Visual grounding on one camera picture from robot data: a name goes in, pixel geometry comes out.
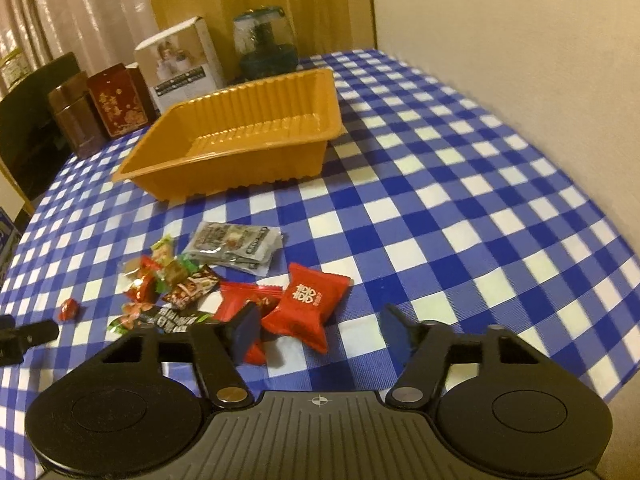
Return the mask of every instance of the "glass jar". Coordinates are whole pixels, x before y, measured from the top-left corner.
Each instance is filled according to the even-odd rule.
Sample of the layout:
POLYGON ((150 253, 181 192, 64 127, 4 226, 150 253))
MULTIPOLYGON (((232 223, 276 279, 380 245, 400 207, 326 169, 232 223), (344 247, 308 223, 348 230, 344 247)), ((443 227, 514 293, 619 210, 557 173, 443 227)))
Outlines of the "glass jar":
POLYGON ((12 50, 0 60, 0 73, 7 91, 31 73, 31 65, 21 48, 12 50))
POLYGON ((293 31, 282 7, 248 10, 234 18, 234 42, 248 80, 293 72, 298 65, 293 31))

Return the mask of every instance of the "brown tin canister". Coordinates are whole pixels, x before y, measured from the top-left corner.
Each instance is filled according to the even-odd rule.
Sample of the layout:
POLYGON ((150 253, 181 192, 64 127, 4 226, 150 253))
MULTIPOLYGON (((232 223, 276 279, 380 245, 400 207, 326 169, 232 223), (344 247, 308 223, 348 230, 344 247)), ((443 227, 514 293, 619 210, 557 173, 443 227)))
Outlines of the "brown tin canister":
POLYGON ((79 72, 48 95, 58 127, 82 159, 95 155, 109 142, 86 82, 86 72, 79 72))

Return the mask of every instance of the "product box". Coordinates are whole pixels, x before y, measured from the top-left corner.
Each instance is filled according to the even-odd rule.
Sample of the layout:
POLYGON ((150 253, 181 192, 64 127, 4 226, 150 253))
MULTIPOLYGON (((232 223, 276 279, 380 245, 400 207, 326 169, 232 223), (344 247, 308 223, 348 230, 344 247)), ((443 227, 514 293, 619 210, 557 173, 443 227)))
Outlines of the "product box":
POLYGON ((196 17, 140 43, 136 62, 160 112, 224 87, 207 24, 196 17))
POLYGON ((2 286, 6 272, 11 266, 15 248, 21 237, 21 232, 15 228, 9 215, 0 207, 0 286, 2 286))
POLYGON ((114 139, 150 126, 156 111, 137 65, 122 63, 92 75, 86 82, 95 107, 114 139))

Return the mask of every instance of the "red candy bag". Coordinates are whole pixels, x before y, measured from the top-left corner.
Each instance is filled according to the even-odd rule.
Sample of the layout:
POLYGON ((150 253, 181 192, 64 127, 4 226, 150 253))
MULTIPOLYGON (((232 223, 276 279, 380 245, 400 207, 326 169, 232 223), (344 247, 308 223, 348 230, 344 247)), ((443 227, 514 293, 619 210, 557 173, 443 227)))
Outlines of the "red candy bag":
MULTIPOLYGON (((222 282, 220 284, 222 303, 214 314, 214 319, 229 321, 248 301, 253 301, 260 309, 260 316, 271 312, 282 297, 282 287, 277 285, 253 285, 251 283, 222 282)), ((258 339, 244 356, 245 362, 252 365, 266 364, 267 359, 258 339)))
POLYGON ((274 334, 300 339, 321 354, 327 352, 322 327, 343 297, 351 278, 290 264, 291 282, 278 306, 262 318, 262 327, 274 334))

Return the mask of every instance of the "white box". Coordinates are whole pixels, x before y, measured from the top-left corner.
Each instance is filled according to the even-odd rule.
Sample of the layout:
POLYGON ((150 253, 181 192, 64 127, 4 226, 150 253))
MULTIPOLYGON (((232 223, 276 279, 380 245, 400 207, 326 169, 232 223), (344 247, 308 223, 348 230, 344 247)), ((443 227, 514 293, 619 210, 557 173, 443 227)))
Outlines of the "white box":
POLYGON ((147 38, 134 57, 160 112, 225 86, 207 23, 200 17, 147 38))

